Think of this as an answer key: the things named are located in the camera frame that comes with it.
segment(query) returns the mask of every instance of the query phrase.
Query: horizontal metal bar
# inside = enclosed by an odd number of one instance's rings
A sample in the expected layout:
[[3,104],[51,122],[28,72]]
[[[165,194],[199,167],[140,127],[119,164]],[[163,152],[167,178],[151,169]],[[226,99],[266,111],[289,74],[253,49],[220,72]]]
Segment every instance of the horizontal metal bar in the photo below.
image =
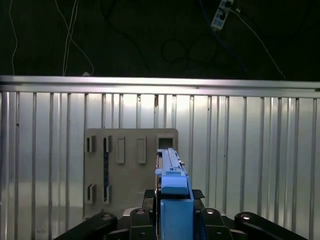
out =
[[215,88],[271,88],[320,89],[320,82],[232,80],[232,79],[179,79],[142,77],[62,77],[62,76],[0,76],[0,86],[6,85],[144,85]]
[[130,86],[130,85],[2,85],[4,92],[29,93],[104,93],[104,94],[154,94],[199,95],[230,97],[320,98],[320,92],[306,89],[245,89],[190,86]]

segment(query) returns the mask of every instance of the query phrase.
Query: blue cable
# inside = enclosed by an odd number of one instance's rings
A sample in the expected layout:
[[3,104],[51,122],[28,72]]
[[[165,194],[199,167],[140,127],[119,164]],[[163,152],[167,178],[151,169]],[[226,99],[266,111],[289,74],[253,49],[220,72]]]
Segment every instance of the blue cable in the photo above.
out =
[[204,8],[204,5],[203,5],[203,0],[199,0],[199,3],[200,3],[200,6],[201,6],[201,9],[202,9],[202,12],[203,12],[203,15],[206,19],[206,22],[209,24],[209,27],[210,27],[210,30],[211,32],[213,33],[213,35],[215,36],[215,38],[218,40],[218,42],[225,48],[228,50],[229,53],[231,53],[241,64],[241,67],[242,67],[242,70],[247,73],[247,69],[246,69],[246,66],[244,64],[244,62],[241,60],[241,58],[231,49],[229,48],[225,43],[224,41],[222,41],[222,39],[216,34],[216,32],[212,29],[211,27],[211,24],[210,24],[210,21],[208,19],[208,16],[207,16],[207,13],[205,11],[205,8]]

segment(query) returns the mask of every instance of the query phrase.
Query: metal screw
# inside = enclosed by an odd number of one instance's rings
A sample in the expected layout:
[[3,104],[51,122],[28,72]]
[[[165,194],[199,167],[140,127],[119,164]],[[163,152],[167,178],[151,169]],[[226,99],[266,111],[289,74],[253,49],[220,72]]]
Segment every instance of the metal screw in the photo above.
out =
[[242,214],[241,218],[243,218],[244,220],[250,220],[251,217],[248,214]]
[[145,210],[143,209],[138,209],[137,211],[135,211],[137,214],[144,214]]
[[208,213],[208,214],[214,214],[214,210],[212,209],[212,208],[208,208],[207,210],[206,210],[206,212]]
[[108,221],[111,219],[111,216],[109,214],[103,215],[102,220]]

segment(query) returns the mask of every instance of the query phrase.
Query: power strip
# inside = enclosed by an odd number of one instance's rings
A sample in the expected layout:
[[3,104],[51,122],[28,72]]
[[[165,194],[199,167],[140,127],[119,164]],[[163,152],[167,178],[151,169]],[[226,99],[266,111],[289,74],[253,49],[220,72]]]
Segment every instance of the power strip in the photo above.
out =
[[232,5],[234,3],[234,0],[221,0],[211,22],[211,27],[213,27],[214,30],[220,31],[225,25],[225,21],[230,11],[230,7],[226,7],[226,2],[231,2]]

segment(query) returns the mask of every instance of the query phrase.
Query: corrugated metal wall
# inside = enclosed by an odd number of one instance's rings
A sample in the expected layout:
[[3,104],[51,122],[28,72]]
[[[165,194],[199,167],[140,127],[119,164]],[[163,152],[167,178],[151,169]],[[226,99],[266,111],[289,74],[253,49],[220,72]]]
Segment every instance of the corrugated metal wall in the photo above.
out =
[[3,92],[0,103],[3,240],[82,221],[87,128],[177,128],[207,206],[320,239],[320,99]]

